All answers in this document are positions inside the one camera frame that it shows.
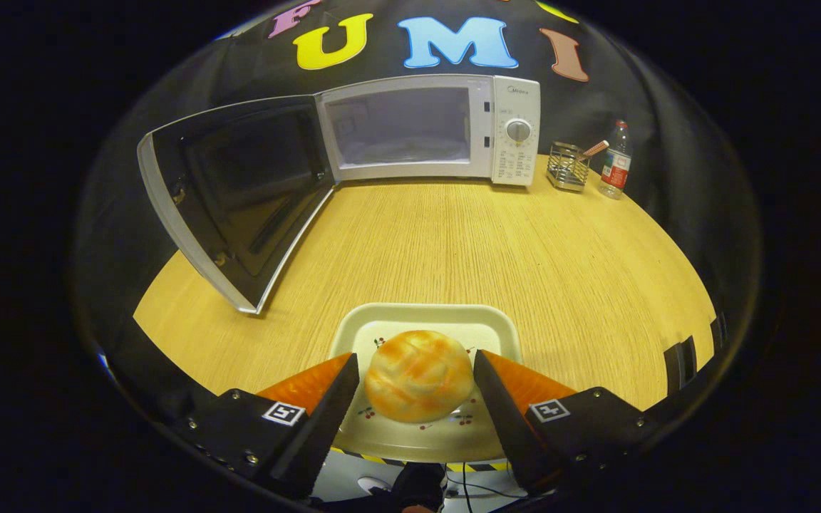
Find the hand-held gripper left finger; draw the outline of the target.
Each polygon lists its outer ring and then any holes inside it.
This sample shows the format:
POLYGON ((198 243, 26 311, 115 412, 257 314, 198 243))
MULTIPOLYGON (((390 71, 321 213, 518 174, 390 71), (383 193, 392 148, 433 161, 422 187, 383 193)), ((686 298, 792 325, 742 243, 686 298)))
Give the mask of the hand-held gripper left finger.
POLYGON ((306 499, 361 378, 345 353, 260 393, 232 388, 172 424, 203 457, 287 499, 306 499))

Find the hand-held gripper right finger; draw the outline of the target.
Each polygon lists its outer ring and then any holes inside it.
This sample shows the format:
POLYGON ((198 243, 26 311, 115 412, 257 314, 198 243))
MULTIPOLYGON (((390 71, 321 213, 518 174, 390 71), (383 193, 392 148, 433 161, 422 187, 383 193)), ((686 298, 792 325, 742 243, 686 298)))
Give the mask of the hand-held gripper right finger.
POLYGON ((642 454, 661 423, 603 387, 577 392, 491 351, 473 376, 512 474, 529 494, 571 492, 642 454))

